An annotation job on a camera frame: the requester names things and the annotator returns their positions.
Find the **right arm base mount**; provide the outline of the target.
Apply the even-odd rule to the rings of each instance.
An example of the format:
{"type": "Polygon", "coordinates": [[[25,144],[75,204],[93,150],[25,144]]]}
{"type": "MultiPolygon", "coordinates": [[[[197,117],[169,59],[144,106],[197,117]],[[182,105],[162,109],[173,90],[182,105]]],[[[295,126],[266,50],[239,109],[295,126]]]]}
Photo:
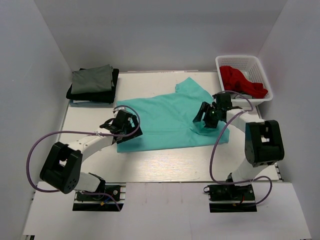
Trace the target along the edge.
{"type": "Polygon", "coordinates": [[[210,213],[257,212],[256,198],[251,184],[246,186],[211,184],[203,188],[208,195],[210,213]]]}

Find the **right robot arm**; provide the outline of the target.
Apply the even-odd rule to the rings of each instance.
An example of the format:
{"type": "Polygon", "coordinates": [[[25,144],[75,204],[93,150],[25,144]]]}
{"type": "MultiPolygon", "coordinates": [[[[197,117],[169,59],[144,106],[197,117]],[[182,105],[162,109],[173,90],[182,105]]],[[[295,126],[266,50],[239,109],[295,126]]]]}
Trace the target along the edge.
{"type": "Polygon", "coordinates": [[[194,125],[204,123],[201,133],[217,129],[219,123],[225,124],[214,143],[214,150],[228,126],[232,125],[244,133],[245,158],[240,166],[229,174],[226,181],[213,179],[216,184],[227,185],[226,195],[236,200],[243,195],[243,186],[260,179],[261,171],[284,159],[285,150],[279,123],[254,117],[250,114],[253,108],[234,106],[231,93],[230,90],[221,91],[212,96],[213,102],[202,102],[192,122],[194,125]]]}

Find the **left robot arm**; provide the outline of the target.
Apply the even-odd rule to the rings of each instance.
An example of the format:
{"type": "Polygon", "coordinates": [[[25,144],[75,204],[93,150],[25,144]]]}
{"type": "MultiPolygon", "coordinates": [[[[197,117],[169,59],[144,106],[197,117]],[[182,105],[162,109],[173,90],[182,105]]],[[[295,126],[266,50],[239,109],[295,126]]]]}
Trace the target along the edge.
{"type": "Polygon", "coordinates": [[[96,152],[139,137],[140,117],[120,108],[114,111],[114,117],[93,133],[69,143],[56,142],[40,171],[40,179],[64,194],[71,191],[85,191],[94,199],[105,196],[106,183],[103,178],[81,172],[82,163],[96,152]]]}

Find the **teal t shirt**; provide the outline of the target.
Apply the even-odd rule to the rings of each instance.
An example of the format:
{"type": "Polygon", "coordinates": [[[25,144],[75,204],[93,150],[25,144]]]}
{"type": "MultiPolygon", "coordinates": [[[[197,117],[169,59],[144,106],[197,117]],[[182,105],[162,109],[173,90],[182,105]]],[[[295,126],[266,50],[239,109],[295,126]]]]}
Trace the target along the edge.
{"type": "MultiPolygon", "coordinates": [[[[142,135],[117,145],[117,152],[141,152],[209,146],[215,144],[225,123],[218,124],[217,135],[200,135],[193,119],[202,102],[211,103],[213,97],[187,78],[175,86],[175,92],[149,98],[134,98],[116,104],[133,108],[140,116],[142,135]]],[[[229,142],[229,129],[219,144],[229,142]]]]}

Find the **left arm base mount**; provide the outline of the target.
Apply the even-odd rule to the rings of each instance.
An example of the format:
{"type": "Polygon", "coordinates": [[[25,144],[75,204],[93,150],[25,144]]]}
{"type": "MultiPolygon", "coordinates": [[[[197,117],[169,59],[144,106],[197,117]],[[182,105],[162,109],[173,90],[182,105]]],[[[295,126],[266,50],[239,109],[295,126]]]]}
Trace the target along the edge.
{"type": "Polygon", "coordinates": [[[106,183],[105,195],[91,195],[77,191],[72,210],[74,212],[119,212],[126,198],[125,183],[106,183]]]}

